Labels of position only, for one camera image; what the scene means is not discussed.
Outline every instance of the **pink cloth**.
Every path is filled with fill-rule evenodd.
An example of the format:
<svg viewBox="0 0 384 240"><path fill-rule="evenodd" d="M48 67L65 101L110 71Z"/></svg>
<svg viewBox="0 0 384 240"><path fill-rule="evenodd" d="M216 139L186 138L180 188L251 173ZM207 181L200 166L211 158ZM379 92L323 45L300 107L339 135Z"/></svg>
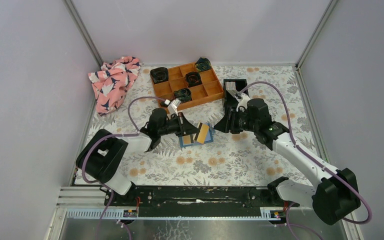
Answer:
<svg viewBox="0 0 384 240"><path fill-rule="evenodd" d="M138 78L139 59L123 56L112 63L104 62L101 71L88 74L96 98L96 112L105 115L123 104L127 91Z"/></svg>

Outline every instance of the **wooden organizer tray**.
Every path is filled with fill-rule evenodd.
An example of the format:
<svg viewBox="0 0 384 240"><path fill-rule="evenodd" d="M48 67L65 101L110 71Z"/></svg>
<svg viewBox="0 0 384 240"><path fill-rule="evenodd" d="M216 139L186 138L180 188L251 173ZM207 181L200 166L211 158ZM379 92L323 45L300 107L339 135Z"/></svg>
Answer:
<svg viewBox="0 0 384 240"><path fill-rule="evenodd" d="M175 91L189 89L192 94L192 101L181 103L177 108L178 110L192 108L223 98L223 87L213 67L210 70L199 72L202 84L197 86L188 87L185 76L190 72L198 72L195 63L169 68L168 81L154 84L154 81L151 80L155 95L171 101L174 99ZM161 106L160 101L158 101L158 105L169 113L167 107Z"/></svg>

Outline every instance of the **towel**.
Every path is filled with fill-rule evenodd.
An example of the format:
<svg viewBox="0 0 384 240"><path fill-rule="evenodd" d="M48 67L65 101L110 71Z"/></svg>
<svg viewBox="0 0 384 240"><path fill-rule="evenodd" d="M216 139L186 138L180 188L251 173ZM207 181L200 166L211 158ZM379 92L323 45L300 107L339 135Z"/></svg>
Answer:
<svg viewBox="0 0 384 240"><path fill-rule="evenodd" d="M101 71L88 74L96 99L96 112L103 116L118 109L139 74L139 59L123 56L112 63L104 62Z"/></svg>

